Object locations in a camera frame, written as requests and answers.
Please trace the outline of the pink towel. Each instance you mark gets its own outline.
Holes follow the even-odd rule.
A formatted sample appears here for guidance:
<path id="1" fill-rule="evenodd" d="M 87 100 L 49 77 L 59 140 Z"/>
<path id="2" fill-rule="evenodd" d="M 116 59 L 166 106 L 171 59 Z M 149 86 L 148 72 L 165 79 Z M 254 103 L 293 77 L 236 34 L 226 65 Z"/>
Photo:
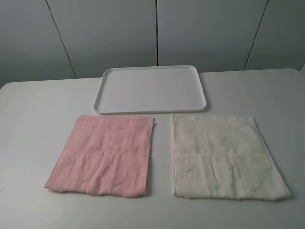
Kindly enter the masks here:
<path id="1" fill-rule="evenodd" d="M 45 188 L 128 198 L 145 195 L 153 128 L 152 117 L 78 117 Z"/>

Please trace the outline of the cream white towel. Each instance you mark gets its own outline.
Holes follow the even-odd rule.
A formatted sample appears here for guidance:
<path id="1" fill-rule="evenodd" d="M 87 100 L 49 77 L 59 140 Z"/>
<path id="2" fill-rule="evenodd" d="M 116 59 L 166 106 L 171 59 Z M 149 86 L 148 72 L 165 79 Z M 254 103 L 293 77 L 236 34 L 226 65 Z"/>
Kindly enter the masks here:
<path id="1" fill-rule="evenodd" d="M 173 114 L 171 127 L 176 197 L 290 197 L 253 117 Z"/>

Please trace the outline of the white rectangular plastic tray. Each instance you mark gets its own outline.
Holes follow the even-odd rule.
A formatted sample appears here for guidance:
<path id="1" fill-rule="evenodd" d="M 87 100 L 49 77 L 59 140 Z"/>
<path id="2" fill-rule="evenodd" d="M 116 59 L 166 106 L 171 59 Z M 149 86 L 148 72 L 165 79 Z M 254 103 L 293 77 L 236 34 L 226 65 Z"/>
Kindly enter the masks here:
<path id="1" fill-rule="evenodd" d="M 106 70 L 93 108 L 108 115 L 197 112 L 206 106 L 197 69 L 177 65 Z"/>

